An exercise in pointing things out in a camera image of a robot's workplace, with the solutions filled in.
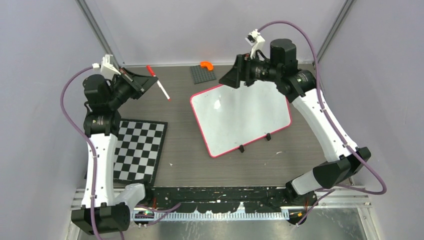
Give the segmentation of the pink framed whiteboard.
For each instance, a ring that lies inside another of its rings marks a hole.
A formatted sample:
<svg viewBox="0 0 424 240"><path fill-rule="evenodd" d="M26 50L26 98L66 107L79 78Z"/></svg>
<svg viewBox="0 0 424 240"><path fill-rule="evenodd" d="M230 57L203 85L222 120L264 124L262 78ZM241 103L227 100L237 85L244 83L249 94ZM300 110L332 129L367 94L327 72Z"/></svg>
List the pink framed whiteboard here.
<svg viewBox="0 0 424 240"><path fill-rule="evenodd" d="M289 102L272 82L220 84L191 96L190 105L210 157L217 158L289 127Z"/></svg>

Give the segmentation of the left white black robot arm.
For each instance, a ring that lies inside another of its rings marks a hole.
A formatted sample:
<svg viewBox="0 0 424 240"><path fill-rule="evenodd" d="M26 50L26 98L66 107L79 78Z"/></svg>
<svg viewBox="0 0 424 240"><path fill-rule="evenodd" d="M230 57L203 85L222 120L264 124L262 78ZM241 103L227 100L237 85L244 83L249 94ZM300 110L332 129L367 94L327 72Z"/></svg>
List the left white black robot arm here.
<svg viewBox="0 0 424 240"><path fill-rule="evenodd" d="M129 99L139 99L157 81L156 76L132 74L123 68L112 78L93 74L82 82L86 97L83 128L62 111L88 148L84 196L80 207L72 210L71 221L99 240L104 234L122 234L129 228L136 205L148 207L153 202L153 193L143 182L129 184L115 195L113 173L121 123L118 109Z"/></svg>

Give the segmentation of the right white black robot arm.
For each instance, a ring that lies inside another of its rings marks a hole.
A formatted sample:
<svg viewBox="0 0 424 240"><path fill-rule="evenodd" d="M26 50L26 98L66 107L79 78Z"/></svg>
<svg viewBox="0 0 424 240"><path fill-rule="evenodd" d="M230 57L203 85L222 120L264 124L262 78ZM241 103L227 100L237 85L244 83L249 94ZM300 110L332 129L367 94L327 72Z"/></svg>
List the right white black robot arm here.
<svg viewBox="0 0 424 240"><path fill-rule="evenodd" d="M232 68L219 83L237 89L241 82L249 87L255 81L274 83L304 117L318 139L326 161L285 184L284 196L291 205L299 205L309 194L330 189L356 174L371 157L367 147L358 147L340 124L329 122L330 110L325 109L324 96L317 88L314 75L298 68L297 48L290 39L275 39L270 43L270 57L261 60L259 53L236 56Z"/></svg>

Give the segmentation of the red capped white marker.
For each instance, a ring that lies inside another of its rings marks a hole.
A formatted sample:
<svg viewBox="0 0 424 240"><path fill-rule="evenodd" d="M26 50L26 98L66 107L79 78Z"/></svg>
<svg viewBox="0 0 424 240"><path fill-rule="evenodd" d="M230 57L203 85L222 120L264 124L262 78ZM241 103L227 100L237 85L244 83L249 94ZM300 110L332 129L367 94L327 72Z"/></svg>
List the red capped white marker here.
<svg viewBox="0 0 424 240"><path fill-rule="evenodd" d="M151 68L150 65L147 65L146 69L148 70L148 72L151 74L152 77L157 77L157 75L155 74L155 72L153 71L153 69ZM156 83L157 83L158 87L161 89L161 91L163 92L163 94L165 95L166 99L170 102L171 98L170 98L169 94L167 93L167 91L165 90L165 88L163 87L160 80L158 79L156 81Z"/></svg>

